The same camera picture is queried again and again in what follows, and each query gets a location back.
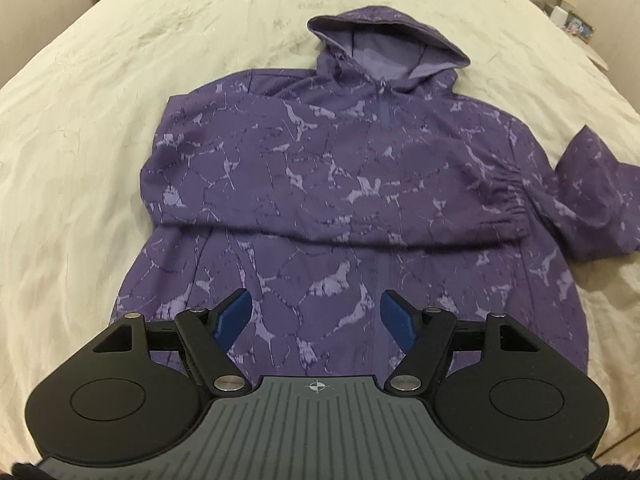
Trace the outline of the right white nightstand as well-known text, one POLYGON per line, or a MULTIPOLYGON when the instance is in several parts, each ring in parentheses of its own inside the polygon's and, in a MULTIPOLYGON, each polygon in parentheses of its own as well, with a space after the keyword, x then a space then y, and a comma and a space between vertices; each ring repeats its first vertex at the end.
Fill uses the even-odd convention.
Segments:
POLYGON ((594 27, 577 12, 580 0, 530 0, 550 18, 556 27, 562 29, 578 47, 585 51, 600 72, 608 73, 608 63, 591 47, 594 27))

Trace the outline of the purple marble-print hooded jacket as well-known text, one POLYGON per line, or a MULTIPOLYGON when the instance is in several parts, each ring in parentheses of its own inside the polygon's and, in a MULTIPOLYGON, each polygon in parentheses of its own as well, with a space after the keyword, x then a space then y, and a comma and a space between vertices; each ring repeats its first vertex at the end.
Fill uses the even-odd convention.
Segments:
POLYGON ((170 320, 248 290, 232 359, 264 375, 385 377, 393 289, 469 321, 513 316, 578 368, 573 260, 639 248, 639 170, 590 129, 552 164, 518 118, 454 91, 469 58, 388 6, 308 23, 312 70, 172 96, 143 165, 152 233, 113 314, 170 320))

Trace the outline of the picture frame on right nightstand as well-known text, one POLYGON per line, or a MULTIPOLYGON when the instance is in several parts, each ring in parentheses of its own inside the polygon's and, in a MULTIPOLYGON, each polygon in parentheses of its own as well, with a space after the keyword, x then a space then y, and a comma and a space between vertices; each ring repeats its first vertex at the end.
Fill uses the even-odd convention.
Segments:
POLYGON ((564 29, 568 34, 582 40, 584 44, 589 44, 594 34, 594 28, 575 12, 568 14, 564 29))

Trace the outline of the cream bedspread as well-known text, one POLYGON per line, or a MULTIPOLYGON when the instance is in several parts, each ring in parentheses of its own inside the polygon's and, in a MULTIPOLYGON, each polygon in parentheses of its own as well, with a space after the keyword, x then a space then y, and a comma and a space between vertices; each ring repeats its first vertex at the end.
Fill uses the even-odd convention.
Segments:
POLYGON ((29 393, 103 328, 151 232, 139 174, 167 100, 251 67, 310 67, 313 16, 385 4, 471 58, 457 90, 551 160, 583 126, 639 160, 639 116, 527 0, 102 0, 1 91, 1 463, 38 456, 29 393))

